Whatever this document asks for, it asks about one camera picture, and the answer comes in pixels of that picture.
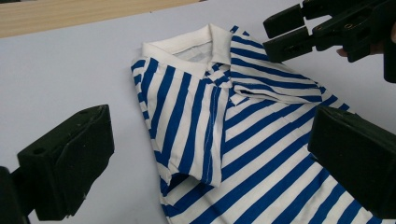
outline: shirt collar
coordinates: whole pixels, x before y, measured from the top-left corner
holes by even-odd
[[[232,34],[216,25],[207,26],[184,35],[162,41],[144,43],[142,55],[169,64],[195,77],[202,78],[213,63],[231,64],[230,43]],[[212,59],[209,63],[193,63],[182,60],[174,54],[193,46],[212,41]]]

